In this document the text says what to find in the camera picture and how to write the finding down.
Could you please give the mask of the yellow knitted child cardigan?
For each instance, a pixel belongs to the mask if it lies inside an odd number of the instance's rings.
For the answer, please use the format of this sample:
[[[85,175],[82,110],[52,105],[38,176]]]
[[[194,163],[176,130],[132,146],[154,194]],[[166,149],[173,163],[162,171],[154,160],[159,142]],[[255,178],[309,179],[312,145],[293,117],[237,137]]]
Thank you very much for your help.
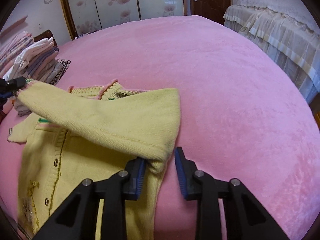
[[[153,239],[155,209],[180,128],[175,88],[107,86],[63,90],[35,80],[15,93],[30,115],[9,131],[24,145],[17,222],[34,237],[85,178],[103,180],[136,157],[147,161],[142,196],[126,206],[129,239]]]

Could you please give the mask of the stack of folded grey clothes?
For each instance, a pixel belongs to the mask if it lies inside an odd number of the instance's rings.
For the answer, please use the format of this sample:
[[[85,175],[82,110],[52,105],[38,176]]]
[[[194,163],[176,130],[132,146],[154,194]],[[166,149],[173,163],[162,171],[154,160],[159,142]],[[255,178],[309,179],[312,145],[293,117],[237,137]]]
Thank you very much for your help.
[[[24,73],[19,77],[56,85],[71,64],[69,60],[58,59],[58,54],[58,47],[53,46],[46,49],[30,61]]]

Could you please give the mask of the white folded garment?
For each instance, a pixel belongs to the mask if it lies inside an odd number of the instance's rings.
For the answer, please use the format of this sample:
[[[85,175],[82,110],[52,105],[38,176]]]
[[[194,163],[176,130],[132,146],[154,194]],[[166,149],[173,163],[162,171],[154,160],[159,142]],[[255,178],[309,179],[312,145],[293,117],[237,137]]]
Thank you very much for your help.
[[[21,76],[27,68],[30,61],[48,48],[54,45],[54,38],[43,38],[29,47],[25,48],[15,59],[13,66],[4,74],[6,81]]]

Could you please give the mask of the folded striped pink quilt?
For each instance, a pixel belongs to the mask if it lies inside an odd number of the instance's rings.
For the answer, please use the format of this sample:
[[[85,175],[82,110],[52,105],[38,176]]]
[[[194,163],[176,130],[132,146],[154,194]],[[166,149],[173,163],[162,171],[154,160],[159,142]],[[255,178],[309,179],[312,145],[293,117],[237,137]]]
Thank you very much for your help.
[[[11,41],[1,49],[1,75],[10,69],[16,57],[28,46],[32,45],[34,39],[31,33],[23,31],[11,39]]]

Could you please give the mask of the dark wooden headboard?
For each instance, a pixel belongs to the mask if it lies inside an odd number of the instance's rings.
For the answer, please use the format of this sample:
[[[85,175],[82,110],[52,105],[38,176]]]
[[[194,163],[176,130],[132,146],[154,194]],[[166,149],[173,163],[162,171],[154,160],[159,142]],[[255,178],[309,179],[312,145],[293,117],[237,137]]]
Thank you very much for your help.
[[[44,38],[48,38],[48,39],[53,38],[54,46],[57,47],[57,42],[54,38],[53,33],[50,30],[46,30],[43,33],[41,33],[40,35],[33,37],[34,42],[38,42]]]

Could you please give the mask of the pink plush bed blanket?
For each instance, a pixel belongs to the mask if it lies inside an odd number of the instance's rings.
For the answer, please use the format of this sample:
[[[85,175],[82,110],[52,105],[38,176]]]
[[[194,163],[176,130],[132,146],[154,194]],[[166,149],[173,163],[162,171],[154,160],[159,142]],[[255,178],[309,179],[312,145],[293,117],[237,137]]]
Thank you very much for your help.
[[[128,90],[175,88],[180,128],[175,146],[218,180],[238,178],[290,239],[301,239],[319,213],[319,129],[288,76],[255,44],[200,16],[152,18],[68,42],[71,61],[55,87],[117,81]],[[1,207],[17,222],[23,144],[1,123]],[[153,239],[193,239],[196,203],[180,193],[172,152],[158,192]]]

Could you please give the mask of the floral sliding wardrobe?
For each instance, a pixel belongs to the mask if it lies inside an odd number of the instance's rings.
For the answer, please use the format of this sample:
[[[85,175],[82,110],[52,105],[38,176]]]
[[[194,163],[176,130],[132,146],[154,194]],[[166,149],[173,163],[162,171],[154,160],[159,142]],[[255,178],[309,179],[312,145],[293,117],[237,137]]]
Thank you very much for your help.
[[[187,0],[61,0],[72,39],[131,21],[187,14]]]

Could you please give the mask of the lace covered furniture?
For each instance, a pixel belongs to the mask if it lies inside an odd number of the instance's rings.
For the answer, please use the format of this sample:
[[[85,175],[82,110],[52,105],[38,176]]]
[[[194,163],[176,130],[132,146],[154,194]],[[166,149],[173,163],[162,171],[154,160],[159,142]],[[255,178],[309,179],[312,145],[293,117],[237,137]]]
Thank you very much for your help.
[[[238,0],[223,19],[225,27],[257,45],[312,102],[319,93],[319,26],[301,0]]]

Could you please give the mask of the pink wall shelf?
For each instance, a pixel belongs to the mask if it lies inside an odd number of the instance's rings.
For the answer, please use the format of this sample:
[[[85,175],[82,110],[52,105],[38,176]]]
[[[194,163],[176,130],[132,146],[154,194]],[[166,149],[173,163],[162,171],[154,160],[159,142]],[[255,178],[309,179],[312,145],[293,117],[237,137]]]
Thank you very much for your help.
[[[6,29],[4,29],[3,31],[1,31],[1,36],[6,35],[7,33],[9,33],[10,31],[12,31],[13,29],[17,28],[18,26],[22,25],[25,20],[27,19],[28,15],[23,16],[22,18],[20,18],[19,20],[17,20],[16,22],[14,22],[12,25],[8,26]]]

